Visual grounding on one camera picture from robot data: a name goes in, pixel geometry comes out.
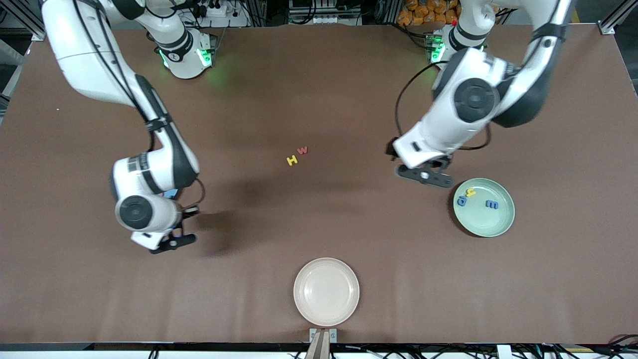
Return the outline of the green plate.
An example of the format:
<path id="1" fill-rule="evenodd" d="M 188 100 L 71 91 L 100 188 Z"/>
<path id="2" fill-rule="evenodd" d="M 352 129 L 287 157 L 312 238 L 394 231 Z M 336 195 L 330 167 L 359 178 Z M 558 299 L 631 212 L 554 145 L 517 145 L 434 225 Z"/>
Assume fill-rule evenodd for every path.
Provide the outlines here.
<path id="1" fill-rule="evenodd" d="M 464 207 L 457 205 L 457 198 L 465 196 L 470 187 L 476 189 L 476 195 L 467 197 Z M 486 200 L 499 203 L 499 209 L 485 206 Z M 515 205 L 512 196 L 498 182 L 487 178 L 472 178 L 458 186 L 453 195 L 453 212 L 462 227 L 468 232 L 483 237 L 494 238 L 506 233 L 515 219 Z"/>

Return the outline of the beige plate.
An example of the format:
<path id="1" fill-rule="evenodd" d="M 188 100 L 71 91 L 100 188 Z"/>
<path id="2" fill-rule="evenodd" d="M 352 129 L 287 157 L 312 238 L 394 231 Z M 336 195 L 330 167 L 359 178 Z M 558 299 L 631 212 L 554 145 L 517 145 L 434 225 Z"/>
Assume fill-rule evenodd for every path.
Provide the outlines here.
<path id="1" fill-rule="evenodd" d="M 335 327 L 356 311 L 360 284 L 353 269 L 342 260 L 317 258 L 297 273 L 293 296 L 306 321 L 319 327 Z"/>

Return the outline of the pile of orange bags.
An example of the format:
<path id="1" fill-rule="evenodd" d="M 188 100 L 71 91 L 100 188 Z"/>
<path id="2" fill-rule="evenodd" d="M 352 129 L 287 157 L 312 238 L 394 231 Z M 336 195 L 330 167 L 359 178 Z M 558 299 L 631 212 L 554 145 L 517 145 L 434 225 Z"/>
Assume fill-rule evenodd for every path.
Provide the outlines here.
<path id="1" fill-rule="evenodd" d="M 396 23 L 401 26 L 440 22 L 455 25 L 462 7 L 458 0 L 402 0 Z"/>

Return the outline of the white power strip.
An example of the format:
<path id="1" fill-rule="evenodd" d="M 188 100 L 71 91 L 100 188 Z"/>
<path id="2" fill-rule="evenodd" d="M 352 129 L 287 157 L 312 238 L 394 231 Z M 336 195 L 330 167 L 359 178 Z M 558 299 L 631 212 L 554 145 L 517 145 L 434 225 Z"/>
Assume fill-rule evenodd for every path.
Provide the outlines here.
<path id="1" fill-rule="evenodd" d="M 250 27 L 252 20 L 241 0 L 193 0 L 190 14 L 201 27 Z"/>

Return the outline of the aluminium frame profile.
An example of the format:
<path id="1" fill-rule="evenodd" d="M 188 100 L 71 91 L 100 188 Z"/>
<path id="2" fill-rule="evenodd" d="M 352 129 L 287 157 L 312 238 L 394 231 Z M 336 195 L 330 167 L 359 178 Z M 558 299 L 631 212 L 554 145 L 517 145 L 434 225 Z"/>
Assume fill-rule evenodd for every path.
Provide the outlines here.
<path id="1" fill-rule="evenodd" d="M 636 6 L 638 6 L 638 0 L 622 0 L 608 16 L 597 22 L 600 34 L 615 34 L 616 26 L 622 24 Z"/>
<path id="2" fill-rule="evenodd" d="M 32 41 L 45 39 L 40 0 L 0 0 L 0 32 L 30 34 Z"/>

